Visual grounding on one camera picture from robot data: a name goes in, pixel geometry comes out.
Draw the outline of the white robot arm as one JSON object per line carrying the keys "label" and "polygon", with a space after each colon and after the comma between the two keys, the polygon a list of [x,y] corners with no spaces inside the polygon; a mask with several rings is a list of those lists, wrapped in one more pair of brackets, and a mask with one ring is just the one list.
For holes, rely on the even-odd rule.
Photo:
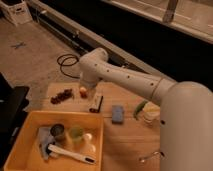
{"label": "white robot arm", "polygon": [[103,48],[79,60],[80,83],[113,82],[160,107],[160,171],[213,171],[213,91],[117,67]]}

